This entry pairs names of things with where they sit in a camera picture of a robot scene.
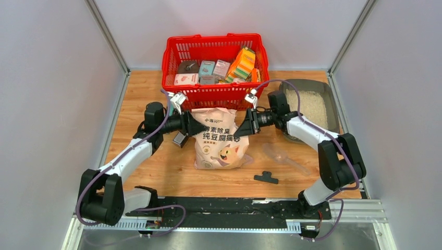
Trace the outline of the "pink cat litter bag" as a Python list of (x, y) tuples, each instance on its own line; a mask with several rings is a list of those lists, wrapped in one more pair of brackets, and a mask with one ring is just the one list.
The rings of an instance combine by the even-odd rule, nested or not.
[(247, 154), (249, 138), (236, 137), (237, 111), (227, 108), (200, 108), (191, 112), (193, 118), (205, 125), (203, 132), (194, 136), (196, 160), (199, 170), (235, 169), (251, 164)]

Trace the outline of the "clear plastic scoop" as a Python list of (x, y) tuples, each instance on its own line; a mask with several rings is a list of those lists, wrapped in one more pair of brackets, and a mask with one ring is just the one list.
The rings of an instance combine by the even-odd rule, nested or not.
[(295, 160), (289, 158), (287, 152), (275, 146), (275, 144), (265, 143), (262, 145), (262, 149), (263, 152), (275, 162), (292, 166), (300, 171), (304, 176), (309, 176), (311, 174), (310, 170), (297, 163)]

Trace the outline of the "black bag clip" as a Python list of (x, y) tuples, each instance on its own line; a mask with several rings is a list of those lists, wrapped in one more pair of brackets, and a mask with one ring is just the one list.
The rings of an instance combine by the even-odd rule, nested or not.
[(272, 177), (272, 173), (270, 171), (263, 171), (262, 174), (256, 174), (254, 175), (254, 180), (271, 183), (271, 184), (278, 184), (279, 180)]

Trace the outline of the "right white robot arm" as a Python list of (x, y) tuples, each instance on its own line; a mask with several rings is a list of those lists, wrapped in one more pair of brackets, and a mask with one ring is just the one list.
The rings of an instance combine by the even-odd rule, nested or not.
[(299, 215), (311, 218), (337, 193), (349, 189), (349, 185), (354, 184), (358, 189), (361, 179), (366, 176), (366, 167), (355, 137), (350, 133), (332, 133), (315, 125), (299, 111), (291, 111), (282, 91), (270, 92), (267, 97), (269, 108), (264, 111), (247, 109), (234, 136), (253, 135), (262, 127), (275, 126), (317, 151), (320, 177), (299, 193)]

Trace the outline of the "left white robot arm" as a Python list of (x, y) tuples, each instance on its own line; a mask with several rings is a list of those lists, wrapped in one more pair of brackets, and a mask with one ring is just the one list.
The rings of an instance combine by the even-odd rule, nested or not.
[(171, 106), (160, 102), (147, 104), (144, 121), (140, 123), (129, 145), (114, 159), (97, 170), (87, 169), (81, 176), (75, 214), (86, 226), (116, 225), (129, 212), (141, 210), (147, 216), (159, 210), (156, 191), (137, 186), (124, 191), (123, 183), (161, 146), (164, 134), (179, 131), (194, 136), (208, 129), (189, 111), (169, 115)]

